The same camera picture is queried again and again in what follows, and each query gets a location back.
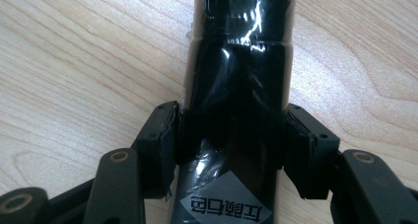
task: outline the plastic packaging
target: plastic packaging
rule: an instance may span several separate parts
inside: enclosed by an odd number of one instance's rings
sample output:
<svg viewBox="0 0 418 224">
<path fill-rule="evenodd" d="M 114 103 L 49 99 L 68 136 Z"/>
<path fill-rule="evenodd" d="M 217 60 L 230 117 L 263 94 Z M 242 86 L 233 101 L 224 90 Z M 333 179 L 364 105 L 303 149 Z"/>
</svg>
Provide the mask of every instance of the plastic packaging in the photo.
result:
<svg viewBox="0 0 418 224">
<path fill-rule="evenodd" d="M 273 222 L 294 4 L 196 0 L 172 223 Z M 242 188 L 248 198 L 220 198 L 221 183 L 231 192 Z"/>
</svg>

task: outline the chinese characters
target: chinese characters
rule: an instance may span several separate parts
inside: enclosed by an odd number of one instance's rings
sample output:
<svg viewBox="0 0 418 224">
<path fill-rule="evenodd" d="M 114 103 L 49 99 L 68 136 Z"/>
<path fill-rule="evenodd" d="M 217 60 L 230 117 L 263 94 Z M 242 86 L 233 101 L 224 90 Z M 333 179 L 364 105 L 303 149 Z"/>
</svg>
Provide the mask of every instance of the chinese characters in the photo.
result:
<svg viewBox="0 0 418 224">
<path fill-rule="evenodd" d="M 191 211 L 201 214 L 225 215 L 259 222 L 262 207 L 246 203 L 236 203 L 229 200 L 193 196 L 191 198 Z"/>
</svg>

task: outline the wooden table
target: wooden table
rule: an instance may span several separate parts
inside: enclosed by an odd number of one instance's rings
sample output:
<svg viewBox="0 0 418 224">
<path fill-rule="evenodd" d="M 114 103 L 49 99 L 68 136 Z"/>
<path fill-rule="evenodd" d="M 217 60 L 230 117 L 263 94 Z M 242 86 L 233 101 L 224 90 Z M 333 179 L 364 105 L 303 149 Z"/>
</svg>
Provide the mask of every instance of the wooden table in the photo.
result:
<svg viewBox="0 0 418 224">
<path fill-rule="evenodd" d="M 298 0 L 291 102 L 418 189 L 418 0 Z M 50 197 L 180 100 L 193 0 L 0 0 L 0 194 Z M 331 223 L 282 176 L 281 223 Z M 149 223 L 169 205 L 147 201 Z"/>
</svg>

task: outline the screw hole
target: screw hole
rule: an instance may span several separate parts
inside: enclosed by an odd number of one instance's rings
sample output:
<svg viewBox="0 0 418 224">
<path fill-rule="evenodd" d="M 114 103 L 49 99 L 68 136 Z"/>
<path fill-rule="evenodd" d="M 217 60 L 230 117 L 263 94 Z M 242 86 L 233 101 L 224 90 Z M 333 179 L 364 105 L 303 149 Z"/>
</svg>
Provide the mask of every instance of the screw hole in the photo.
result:
<svg viewBox="0 0 418 224">
<path fill-rule="evenodd" d="M 0 213 L 9 214 L 21 210 L 31 203 L 33 197 L 28 193 L 20 193 L 0 204 Z"/>
<path fill-rule="evenodd" d="M 364 153 L 364 152 L 355 152 L 353 153 L 353 156 L 364 163 L 375 163 L 375 158 L 373 158 L 371 155 Z"/>
<path fill-rule="evenodd" d="M 120 151 L 120 152 L 115 152 L 113 154 L 110 155 L 110 160 L 112 162 L 121 162 L 124 161 L 126 159 L 128 159 L 129 157 L 129 153 L 125 152 L 125 151 Z"/>
</svg>

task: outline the label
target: label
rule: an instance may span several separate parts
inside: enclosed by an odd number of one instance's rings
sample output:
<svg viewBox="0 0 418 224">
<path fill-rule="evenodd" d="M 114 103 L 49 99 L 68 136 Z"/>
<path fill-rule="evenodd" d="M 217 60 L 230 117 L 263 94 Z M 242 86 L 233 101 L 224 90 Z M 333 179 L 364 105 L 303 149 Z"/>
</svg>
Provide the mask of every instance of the label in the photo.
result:
<svg viewBox="0 0 418 224">
<path fill-rule="evenodd" d="M 193 192 L 180 203 L 201 224 L 262 223 L 272 214 L 232 172 Z"/>
</svg>

